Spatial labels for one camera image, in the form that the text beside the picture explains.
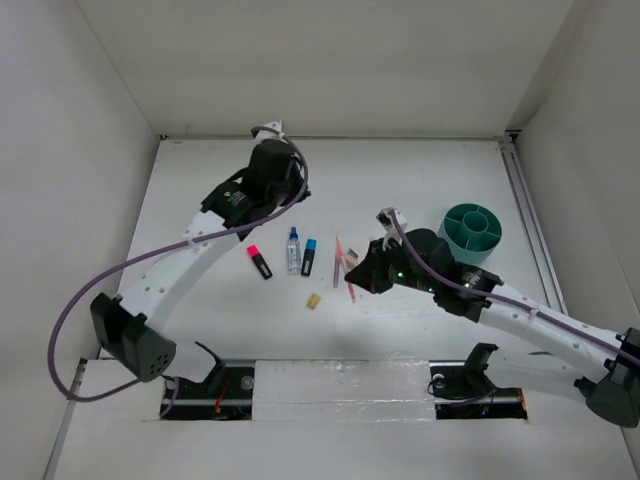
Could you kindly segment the pink pen with clear cap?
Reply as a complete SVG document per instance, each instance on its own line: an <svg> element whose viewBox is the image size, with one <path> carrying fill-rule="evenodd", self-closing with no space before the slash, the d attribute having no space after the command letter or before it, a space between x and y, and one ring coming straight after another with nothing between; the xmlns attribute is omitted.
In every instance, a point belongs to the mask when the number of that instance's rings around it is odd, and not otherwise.
<svg viewBox="0 0 640 480"><path fill-rule="evenodd" d="M335 242L336 242L336 258L337 261L339 263L339 265L341 266L341 269L343 271L344 274L348 273L348 265L345 259L345 254L344 254L344 249L342 247L341 241L339 239L338 236L335 237Z"/></svg>

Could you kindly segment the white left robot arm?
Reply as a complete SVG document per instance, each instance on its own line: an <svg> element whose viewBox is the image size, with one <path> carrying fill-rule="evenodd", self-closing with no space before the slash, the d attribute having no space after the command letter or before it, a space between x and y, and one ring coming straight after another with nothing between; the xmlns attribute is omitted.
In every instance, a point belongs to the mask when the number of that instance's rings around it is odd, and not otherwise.
<svg viewBox="0 0 640 480"><path fill-rule="evenodd" d="M223 255L264 224L279 207L304 200L301 154L280 139L265 139L247 167L202 201L184 231L186 244L168 252L115 297L90 305L101 347L139 381L180 377L201 396L222 387L221 360L197 342L177 343L163 332L178 303Z"/></svg>

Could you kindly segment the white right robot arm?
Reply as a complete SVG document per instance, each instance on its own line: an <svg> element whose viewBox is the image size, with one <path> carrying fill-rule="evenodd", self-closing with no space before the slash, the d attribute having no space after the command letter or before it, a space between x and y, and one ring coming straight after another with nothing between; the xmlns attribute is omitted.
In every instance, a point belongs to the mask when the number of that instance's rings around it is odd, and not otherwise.
<svg viewBox="0 0 640 480"><path fill-rule="evenodd" d="M638 330L618 334L533 301L497 275L456 261L447 242L428 229L410 231L399 241L371 241L345 279L372 294L395 285L430 294L445 312L539 350L514 354L478 343L455 373L435 376L435 397L463 405L500 389L538 390L583 403L619 427L638 427Z"/></svg>

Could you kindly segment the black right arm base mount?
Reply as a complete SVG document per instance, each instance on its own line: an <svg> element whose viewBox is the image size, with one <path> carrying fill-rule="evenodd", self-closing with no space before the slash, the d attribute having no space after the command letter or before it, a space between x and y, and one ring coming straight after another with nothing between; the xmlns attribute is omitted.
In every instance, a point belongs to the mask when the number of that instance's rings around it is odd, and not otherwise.
<svg viewBox="0 0 640 480"><path fill-rule="evenodd" d="M465 360L429 363L426 391L434 398L437 420L527 420L519 388L498 388L487 377L489 359L498 346L477 344Z"/></svg>

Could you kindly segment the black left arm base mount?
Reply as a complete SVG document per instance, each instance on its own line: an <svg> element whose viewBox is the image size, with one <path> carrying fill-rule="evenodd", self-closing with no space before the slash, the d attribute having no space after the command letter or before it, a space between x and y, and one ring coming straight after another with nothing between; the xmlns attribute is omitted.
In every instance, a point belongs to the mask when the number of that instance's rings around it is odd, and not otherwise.
<svg viewBox="0 0 640 480"><path fill-rule="evenodd" d="M251 420L256 361L226 361L201 342L195 345L207 353L213 368L200 383L165 376L159 417L180 421Z"/></svg>

